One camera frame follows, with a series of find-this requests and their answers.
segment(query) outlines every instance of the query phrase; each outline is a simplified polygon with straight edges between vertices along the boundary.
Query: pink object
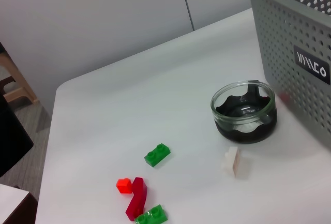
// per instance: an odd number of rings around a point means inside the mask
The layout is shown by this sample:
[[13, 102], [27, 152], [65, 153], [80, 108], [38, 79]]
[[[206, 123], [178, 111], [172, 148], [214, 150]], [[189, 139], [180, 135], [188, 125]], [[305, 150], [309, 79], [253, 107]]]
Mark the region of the pink object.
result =
[[132, 183], [133, 198], [126, 209], [125, 213], [130, 220], [134, 220], [143, 213], [146, 196], [147, 187], [144, 180], [141, 177], [136, 177]]

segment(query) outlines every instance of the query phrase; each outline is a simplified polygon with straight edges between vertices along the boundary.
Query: floor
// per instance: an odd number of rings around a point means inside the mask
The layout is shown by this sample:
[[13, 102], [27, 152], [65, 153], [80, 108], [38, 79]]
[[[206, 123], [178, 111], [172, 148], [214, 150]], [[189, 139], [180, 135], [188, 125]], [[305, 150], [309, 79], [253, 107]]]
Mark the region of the floor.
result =
[[[0, 66], [0, 80], [8, 76], [8, 72]], [[5, 91], [16, 87], [16, 83], [10, 83], [5, 86]], [[27, 99], [20, 98], [9, 105], [34, 146], [13, 168], [0, 177], [0, 184], [18, 186], [29, 191], [38, 200], [51, 119], [40, 103], [31, 104]]]

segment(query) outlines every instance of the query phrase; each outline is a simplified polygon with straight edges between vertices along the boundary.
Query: lego brick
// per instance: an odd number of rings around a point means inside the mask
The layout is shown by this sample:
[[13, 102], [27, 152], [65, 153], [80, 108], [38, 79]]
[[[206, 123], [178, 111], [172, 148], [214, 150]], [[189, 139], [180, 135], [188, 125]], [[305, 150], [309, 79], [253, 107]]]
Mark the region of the lego brick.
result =
[[147, 197], [147, 187], [141, 177], [136, 177], [132, 183], [133, 198], [125, 213], [130, 220], [134, 220], [144, 211]]
[[239, 164], [239, 149], [236, 146], [231, 146], [229, 151], [225, 154], [224, 162], [223, 162], [223, 170], [233, 176], [236, 177], [238, 164]]
[[146, 213], [138, 216], [135, 221], [136, 224], [161, 224], [167, 219], [168, 218], [166, 217], [161, 205], [157, 205]]
[[132, 193], [131, 180], [128, 178], [119, 179], [116, 183], [116, 187], [122, 194], [131, 194]]
[[163, 160], [165, 157], [167, 157], [170, 154], [169, 148], [164, 144], [159, 144], [156, 146], [156, 148], [149, 152], [145, 156], [145, 161], [150, 166], [154, 167], [157, 165], [161, 160]]

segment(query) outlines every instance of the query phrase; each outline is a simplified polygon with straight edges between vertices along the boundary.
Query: basket label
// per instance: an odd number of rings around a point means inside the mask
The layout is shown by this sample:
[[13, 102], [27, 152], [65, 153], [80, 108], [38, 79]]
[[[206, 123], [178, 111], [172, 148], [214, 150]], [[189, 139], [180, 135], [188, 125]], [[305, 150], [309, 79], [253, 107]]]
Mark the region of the basket label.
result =
[[311, 55], [297, 46], [294, 46], [294, 58], [298, 66], [330, 85], [330, 67], [326, 61]]

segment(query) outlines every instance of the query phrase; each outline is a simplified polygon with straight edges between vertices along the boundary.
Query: clear glass bowl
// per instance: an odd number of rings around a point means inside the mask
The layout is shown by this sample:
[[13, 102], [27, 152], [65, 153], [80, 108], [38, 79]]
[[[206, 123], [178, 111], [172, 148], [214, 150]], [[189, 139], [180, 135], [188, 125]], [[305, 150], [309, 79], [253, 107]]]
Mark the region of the clear glass bowl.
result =
[[241, 81], [220, 89], [210, 103], [218, 131], [239, 143], [264, 140], [277, 123], [275, 93], [260, 81]]

